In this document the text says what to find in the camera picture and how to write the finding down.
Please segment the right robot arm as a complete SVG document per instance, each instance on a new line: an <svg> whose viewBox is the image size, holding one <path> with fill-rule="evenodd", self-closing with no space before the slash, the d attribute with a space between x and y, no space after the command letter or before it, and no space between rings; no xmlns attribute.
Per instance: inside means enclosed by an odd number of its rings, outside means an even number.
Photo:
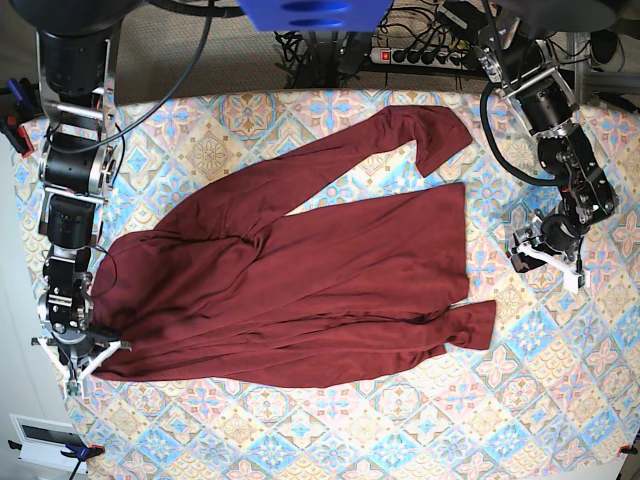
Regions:
<svg viewBox="0 0 640 480"><path fill-rule="evenodd" d="M38 232L50 249L39 317L71 379L120 349L120 336L93 326L89 262L102 233L116 172L112 135L122 23L137 1L47 1L35 17L41 106L49 121L39 179Z"/></svg>

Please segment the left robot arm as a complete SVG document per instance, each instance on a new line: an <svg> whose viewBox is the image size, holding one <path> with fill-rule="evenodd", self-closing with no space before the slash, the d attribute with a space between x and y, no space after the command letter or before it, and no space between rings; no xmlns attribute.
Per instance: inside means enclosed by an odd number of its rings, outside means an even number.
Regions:
<svg viewBox="0 0 640 480"><path fill-rule="evenodd" d="M487 19L474 48L489 78L480 98L484 136L504 170L528 185L553 187L561 197L554 210L535 211L530 223L513 233L508 256L518 273L572 262L581 274L583 240L592 226L615 213L618 197L587 135L573 119L578 104L553 49L541 38L521 35L519 19L508 27L499 27L493 15ZM501 153L489 121L493 93L514 108L536 140L537 160L546 177L525 173Z"/></svg>

